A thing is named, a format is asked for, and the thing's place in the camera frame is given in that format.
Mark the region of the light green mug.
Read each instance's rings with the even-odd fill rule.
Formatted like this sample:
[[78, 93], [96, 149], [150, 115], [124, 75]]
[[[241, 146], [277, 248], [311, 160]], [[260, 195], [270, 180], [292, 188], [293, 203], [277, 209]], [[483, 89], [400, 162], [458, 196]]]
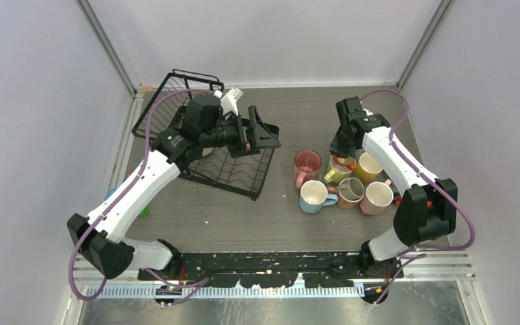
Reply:
[[344, 179], [351, 177], [352, 173], [353, 173], [353, 171], [349, 170], [348, 168], [336, 165], [332, 161], [332, 156], [331, 156], [329, 163], [328, 163], [327, 172], [324, 176], [324, 181], [326, 183], [339, 184]]

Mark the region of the yellow mug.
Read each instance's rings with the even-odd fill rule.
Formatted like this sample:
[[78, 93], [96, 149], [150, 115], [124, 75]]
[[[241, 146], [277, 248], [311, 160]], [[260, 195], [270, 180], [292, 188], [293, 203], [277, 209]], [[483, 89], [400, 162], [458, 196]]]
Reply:
[[355, 164], [354, 175], [362, 183], [367, 184], [374, 181], [382, 171], [380, 163], [371, 154], [364, 152]]

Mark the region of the beige mug top tier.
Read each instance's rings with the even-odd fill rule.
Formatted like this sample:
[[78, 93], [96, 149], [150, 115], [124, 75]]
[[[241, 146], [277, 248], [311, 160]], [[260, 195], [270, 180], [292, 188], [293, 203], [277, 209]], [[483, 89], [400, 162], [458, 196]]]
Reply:
[[364, 196], [365, 187], [358, 178], [348, 177], [341, 181], [335, 190], [345, 200], [359, 201]]

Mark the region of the large pink mug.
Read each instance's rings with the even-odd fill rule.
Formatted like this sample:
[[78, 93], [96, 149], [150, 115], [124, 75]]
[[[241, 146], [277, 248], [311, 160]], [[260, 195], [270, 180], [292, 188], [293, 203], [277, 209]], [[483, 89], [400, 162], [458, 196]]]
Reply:
[[322, 166], [321, 156], [314, 150], [302, 150], [297, 153], [294, 159], [294, 169], [292, 180], [296, 189], [311, 179], [313, 179]]

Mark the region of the pink cup rack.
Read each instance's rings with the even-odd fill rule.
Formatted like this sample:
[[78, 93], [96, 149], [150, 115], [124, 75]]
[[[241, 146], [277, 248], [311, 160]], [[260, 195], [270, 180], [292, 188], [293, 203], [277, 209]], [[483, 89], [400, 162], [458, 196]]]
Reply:
[[374, 181], [368, 184], [364, 198], [360, 203], [360, 209], [363, 214], [379, 215], [393, 202], [394, 193], [390, 185], [390, 179], [384, 182]]

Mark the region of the light blue cup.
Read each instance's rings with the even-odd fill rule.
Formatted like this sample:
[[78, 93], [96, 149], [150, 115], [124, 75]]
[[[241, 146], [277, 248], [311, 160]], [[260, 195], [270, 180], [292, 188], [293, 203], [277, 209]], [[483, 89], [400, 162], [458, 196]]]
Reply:
[[304, 213], [318, 213], [322, 207], [334, 205], [338, 200], [339, 197], [330, 193], [321, 181], [309, 180], [301, 186], [299, 206]]

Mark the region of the black wire dish rack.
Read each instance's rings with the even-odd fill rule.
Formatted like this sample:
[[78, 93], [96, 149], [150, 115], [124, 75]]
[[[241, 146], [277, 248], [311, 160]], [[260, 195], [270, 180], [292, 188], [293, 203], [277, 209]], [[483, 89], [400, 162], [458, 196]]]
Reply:
[[[221, 101], [213, 95], [216, 90], [229, 91], [215, 76], [174, 69], [158, 86], [132, 132], [148, 138], [151, 150], [175, 163], [180, 178], [256, 200], [275, 149], [232, 158], [228, 145], [236, 138], [236, 115], [223, 115]], [[279, 128], [264, 124], [278, 139]], [[204, 148], [213, 151], [202, 157]]]

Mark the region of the orange cup top tier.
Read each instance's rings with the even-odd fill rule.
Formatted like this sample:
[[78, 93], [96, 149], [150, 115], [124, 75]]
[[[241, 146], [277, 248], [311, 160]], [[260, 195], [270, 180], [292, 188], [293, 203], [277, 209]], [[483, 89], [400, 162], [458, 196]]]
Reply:
[[346, 167], [351, 171], [353, 171], [355, 169], [356, 162], [355, 162], [354, 157], [340, 157], [340, 156], [337, 156], [334, 154], [334, 155], [332, 155], [332, 161], [336, 165], [341, 166], [341, 167]]

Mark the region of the small pink cup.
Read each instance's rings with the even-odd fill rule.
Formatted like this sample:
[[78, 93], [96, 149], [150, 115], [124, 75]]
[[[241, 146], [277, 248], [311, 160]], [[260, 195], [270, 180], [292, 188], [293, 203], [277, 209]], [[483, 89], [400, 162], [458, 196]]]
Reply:
[[361, 201], [363, 200], [363, 196], [358, 196], [356, 199], [351, 200], [346, 198], [340, 191], [338, 191], [335, 187], [328, 186], [328, 191], [330, 193], [336, 194], [338, 196], [337, 205], [341, 207], [342, 209], [352, 209], [359, 205]]

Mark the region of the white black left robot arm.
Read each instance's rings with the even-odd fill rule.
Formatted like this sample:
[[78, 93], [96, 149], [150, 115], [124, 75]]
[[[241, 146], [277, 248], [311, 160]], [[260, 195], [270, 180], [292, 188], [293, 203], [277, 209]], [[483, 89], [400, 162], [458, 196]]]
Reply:
[[238, 113], [237, 95], [203, 91], [180, 106], [169, 127], [154, 139], [145, 139], [145, 153], [138, 167], [103, 203], [86, 216], [75, 213], [67, 221], [74, 244], [106, 279], [129, 268], [154, 269], [164, 280], [175, 279], [181, 263], [162, 241], [126, 238], [133, 221], [148, 203], [206, 148], [227, 148], [234, 158], [279, 148], [281, 143], [249, 106], [249, 122]]

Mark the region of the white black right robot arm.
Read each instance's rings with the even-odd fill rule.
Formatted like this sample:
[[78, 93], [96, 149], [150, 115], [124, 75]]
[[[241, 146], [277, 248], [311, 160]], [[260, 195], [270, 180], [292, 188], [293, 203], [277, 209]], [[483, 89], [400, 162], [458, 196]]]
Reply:
[[356, 259], [365, 276], [376, 278], [407, 248], [455, 231], [458, 188], [451, 179], [424, 169], [388, 120], [365, 110], [359, 97], [343, 99], [335, 107], [340, 126], [330, 152], [347, 158], [364, 150], [385, 170], [401, 198], [392, 228], [363, 243]]

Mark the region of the cream cup in rack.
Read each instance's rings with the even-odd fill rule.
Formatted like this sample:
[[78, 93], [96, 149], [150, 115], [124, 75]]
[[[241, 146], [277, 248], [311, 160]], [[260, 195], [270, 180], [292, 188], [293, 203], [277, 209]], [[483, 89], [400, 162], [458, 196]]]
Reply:
[[213, 151], [213, 148], [204, 148], [202, 151], [202, 157], [208, 156]]

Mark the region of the colourful toy block pile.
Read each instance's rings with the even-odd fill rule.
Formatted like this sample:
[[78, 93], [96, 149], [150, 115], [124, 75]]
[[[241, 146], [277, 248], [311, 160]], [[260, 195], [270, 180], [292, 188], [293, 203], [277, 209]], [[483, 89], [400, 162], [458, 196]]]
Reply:
[[[113, 196], [113, 194], [118, 190], [118, 188], [109, 188], [106, 192], [106, 195], [104, 197], [104, 200], [108, 200]], [[126, 197], [123, 197], [119, 200], [116, 207], [128, 207], [131, 204], [131, 200], [127, 199]], [[146, 219], [149, 214], [149, 206], [146, 205], [137, 215], [137, 218], [139, 219]]]

